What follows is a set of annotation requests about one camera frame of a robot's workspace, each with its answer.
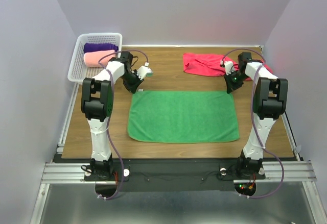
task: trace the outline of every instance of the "basket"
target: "basket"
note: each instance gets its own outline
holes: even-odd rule
[[[84,44],[85,43],[111,43],[118,46],[119,50],[122,50],[123,36],[119,33],[91,33],[82,34],[77,38],[74,48],[71,64],[68,71],[68,79],[72,82],[78,82],[82,84],[85,78],[92,78],[97,75],[102,67],[86,67],[83,61],[84,56]]]

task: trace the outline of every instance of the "wooden table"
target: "wooden table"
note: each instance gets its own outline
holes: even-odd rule
[[[232,48],[140,48],[148,54],[150,68],[154,75],[140,85],[144,90],[180,90],[180,91],[212,91],[226,90],[223,77],[204,77],[183,72],[183,53],[224,54]],[[230,58],[237,61],[234,52]],[[144,64],[145,58],[139,53],[137,69]],[[164,144],[139,142],[127,135],[128,112],[131,104],[131,93],[119,79],[115,85],[115,101],[110,122],[110,134],[115,146],[123,158],[226,158],[238,157],[246,144],[251,131],[250,98],[252,81],[244,82],[242,88],[233,93],[240,127],[240,140],[227,143],[200,144]],[[81,86],[77,94],[67,138],[63,150],[63,158],[90,158],[92,146],[89,126],[85,115],[80,110]],[[280,117],[275,123],[267,141],[267,149],[280,157],[293,157],[288,136]]]

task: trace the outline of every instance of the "metal floor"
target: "metal floor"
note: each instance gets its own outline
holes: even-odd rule
[[[258,183],[261,195],[277,183]],[[248,200],[235,192],[126,192],[97,199],[93,184],[51,184],[41,223],[311,224],[302,182],[285,182],[273,196]]]

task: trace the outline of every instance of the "gray wall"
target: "gray wall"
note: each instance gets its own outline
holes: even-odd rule
[[[72,84],[76,38],[56,0],[0,0],[0,222],[29,223]]]
[[[124,44],[264,44],[289,0],[58,0],[74,33]]]
[[[291,0],[264,53],[289,80],[287,114],[302,155],[312,160],[327,207],[327,0]]]

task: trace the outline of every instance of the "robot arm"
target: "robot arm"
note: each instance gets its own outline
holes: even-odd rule
[[[85,114],[90,126],[92,140],[92,156],[88,172],[95,175],[110,177],[112,175],[112,153],[107,136],[108,120],[112,113],[113,96],[111,82],[116,83],[118,78],[123,79],[125,88],[135,93],[146,76],[152,75],[148,63],[138,70],[131,69],[133,56],[129,52],[122,52],[119,58],[112,58],[106,69],[92,79],[85,78],[82,86],[81,110]],[[99,92],[100,97],[92,94]]]
[[[254,80],[255,73],[262,63],[260,60],[252,59],[251,53],[241,53],[238,56],[238,62],[239,70],[237,71],[232,62],[224,63],[227,93],[240,88],[248,77],[256,83],[252,107],[253,118],[263,147],[252,127],[249,139],[238,158],[237,169],[238,171],[259,172],[262,167],[263,148],[265,148],[269,132],[279,116],[285,112],[288,81],[279,79],[265,67],[260,68],[257,78]]]

